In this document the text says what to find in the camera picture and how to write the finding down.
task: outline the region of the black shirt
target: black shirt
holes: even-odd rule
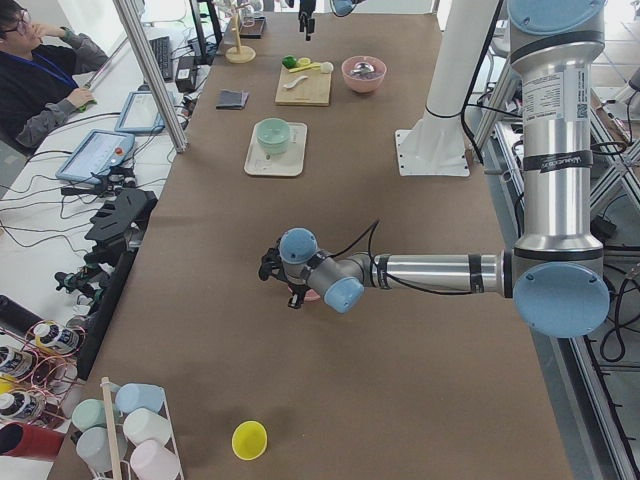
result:
[[[36,54],[69,76],[75,73],[76,53],[71,48],[40,45],[33,53],[34,62],[48,70],[55,71]],[[0,126],[12,138],[22,131],[27,120],[42,112],[47,103],[58,103],[73,90],[74,87],[44,70],[0,52]]]

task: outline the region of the blue joint cap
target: blue joint cap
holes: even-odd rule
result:
[[[602,278],[575,263],[530,268],[516,282],[513,300],[531,328],[558,338],[593,332],[609,312],[609,289]]]
[[[529,35],[558,35],[591,20],[604,4],[605,0],[509,0],[509,19]]]
[[[355,277],[341,278],[324,294],[324,302],[338,313],[346,313],[360,300],[364,286]]]
[[[280,239],[280,257],[292,265],[305,263],[317,251],[316,237],[306,228],[292,228]]]

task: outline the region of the white bottle cap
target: white bottle cap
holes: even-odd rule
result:
[[[0,410],[4,410],[13,405],[15,398],[10,393],[3,393],[0,395]]]
[[[36,337],[46,337],[49,335],[51,331],[51,325],[48,323],[39,323],[36,325],[36,328],[33,329],[33,333],[36,334]]]

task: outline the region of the black hair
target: black hair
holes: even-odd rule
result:
[[[21,10],[24,9],[15,0],[0,0],[0,38],[7,38],[2,30],[13,28]]]

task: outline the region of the blue lanyard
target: blue lanyard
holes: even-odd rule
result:
[[[73,78],[71,78],[69,75],[67,75],[60,67],[58,67],[51,60],[49,60],[47,58],[44,58],[42,55],[38,55],[37,53],[33,54],[34,57],[38,57],[43,62],[49,64],[53,68],[53,71],[49,70],[44,65],[40,65],[39,63],[34,62],[33,60],[27,60],[26,58],[17,57],[15,55],[11,55],[10,53],[7,53],[7,55],[9,55],[11,58],[13,58],[14,60],[16,60],[16,61],[18,61],[20,63],[25,63],[27,65],[33,65],[34,67],[42,70],[43,72],[48,73],[53,78],[55,78],[57,80],[60,80],[62,83],[64,83],[65,85],[67,85],[67,86],[69,86],[71,88],[78,88],[78,84],[76,83],[76,81]]]

